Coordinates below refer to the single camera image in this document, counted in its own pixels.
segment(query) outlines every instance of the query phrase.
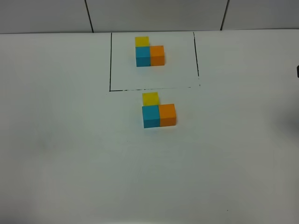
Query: block structure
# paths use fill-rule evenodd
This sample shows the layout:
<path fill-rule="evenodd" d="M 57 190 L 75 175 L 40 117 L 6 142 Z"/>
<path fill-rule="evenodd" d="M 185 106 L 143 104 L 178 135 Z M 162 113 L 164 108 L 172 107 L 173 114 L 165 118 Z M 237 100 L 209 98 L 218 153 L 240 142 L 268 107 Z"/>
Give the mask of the block structure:
<path fill-rule="evenodd" d="M 136 47 L 136 66 L 150 66 L 150 47 Z"/>
<path fill-rule="evenodd" d="M 150 46 L 150 65 L 165 65 L 164 46 Z"/>
<path fill-rule="evenodd" d="M 135 37 L 135 47 L 149 47 L 150 39 L 148 36 L 137 36 Z"/>
<path fill-rule="evenodd" d="M 143 127 L 160 127 L 159 105 L 143 106 Z"/>
<path fill-rule="evenodd" d="M 159 105 L 159 96 L 157 92 L 148 92 L 142 94 L 143 106 Z"/>
<path fill-rule="evenodd" d="M 177 115 L 174 104 L 159 105 L 160 127 L 174 126 L 177 123 Z"/>

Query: orange cube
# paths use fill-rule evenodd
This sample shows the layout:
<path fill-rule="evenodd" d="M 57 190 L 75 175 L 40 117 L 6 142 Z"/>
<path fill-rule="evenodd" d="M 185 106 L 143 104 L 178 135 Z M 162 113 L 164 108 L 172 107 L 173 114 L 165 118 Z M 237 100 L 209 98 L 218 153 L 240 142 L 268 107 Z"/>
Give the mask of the orange cube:
<path fill-rule="evenodd" d="M 151 66 L 165 65 L 164 46 L 150 47 L 150 65 Z"/>
<path fill-rule="evenodd" d="M 177 123 L 174 104 L 159 105 L 160 127 L 173 126 Z"/>

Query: white table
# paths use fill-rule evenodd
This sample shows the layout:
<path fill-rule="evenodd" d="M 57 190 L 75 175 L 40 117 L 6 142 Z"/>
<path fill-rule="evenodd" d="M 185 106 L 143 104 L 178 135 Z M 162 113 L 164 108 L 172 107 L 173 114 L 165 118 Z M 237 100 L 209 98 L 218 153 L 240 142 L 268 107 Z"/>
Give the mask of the white table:
<path fill-rule="evenodd" d="M 1 216 L 298 223 L 299 31 L 195 32 L 199 77 L 187 47 L 190 68 L 173 75 L 192 85 L 157 90 L 178 124 L 152 129 L 141 95 L 155 90 L 109 91 L 110 37 L 0 35 Z"/>

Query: white surface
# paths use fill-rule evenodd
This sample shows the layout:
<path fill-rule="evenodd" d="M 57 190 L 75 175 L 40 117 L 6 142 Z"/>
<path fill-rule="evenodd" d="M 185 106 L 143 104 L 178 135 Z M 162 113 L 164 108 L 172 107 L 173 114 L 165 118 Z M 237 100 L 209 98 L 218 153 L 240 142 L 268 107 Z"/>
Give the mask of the white surface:
<path fill-rule="evenodd" d="M 147 91 L 109 92 L 110 34 L 2 35 L 1 217 L 297 224 L 298 37 L 197 32 L 201 86 L 158 90 L 178 124 L 143 129 Z"/>
<path fill-rule="evenodd" d="M 220 30 L 227 0 L 87 0 L 95 32 Z"/>
<path fill-rule="evenodd" d="M 200 93 L 215 106 L 215 122 L 219 119 L 211 144 L 235 150 L 230 156 L 238 172 L 245 172 L 235 176 L 237 169 L 215 165 L 214 172 L 231 177 L 227 189 L 215 178 L 215 200 L 233 200 L 232 210 L 242 210 L 232 223 L 298 223 L 299 31 L 196 32 L 195 37 Z M 234 182 L 240 185 L 232 190 Z"/>
<path fill-rule="evenodd" d="M 135 37 L 164 45 L 165 66 L 136 67 Z M 193 32 L 113 33 L 111 90 L 199 86 Z"/>
<path fill-rule="evenodd" d="M 223 29 L 299 28 L 297 0 L 230 0 Z"/>
<path fill-rule="evenodd" d="M 1 0 L 0 33 L 91 32 L 84 0 Z"/>

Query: yellow cube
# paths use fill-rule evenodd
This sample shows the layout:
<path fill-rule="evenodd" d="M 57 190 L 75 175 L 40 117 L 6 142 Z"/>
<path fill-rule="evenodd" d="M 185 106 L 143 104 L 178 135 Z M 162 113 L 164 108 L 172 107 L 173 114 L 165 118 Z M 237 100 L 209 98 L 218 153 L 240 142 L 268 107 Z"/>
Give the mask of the yellow cube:
<path fill-rule="evenodd" d="M 159 105 L 159 96 L 157 92 L 148 92 L 142 94 L 143 106 Z"/>
<path fill-rule="evenodd" d="M 135 37 L 135 47 L 148 47 L 150 45 L 150 39 L 148 36 Z"/>

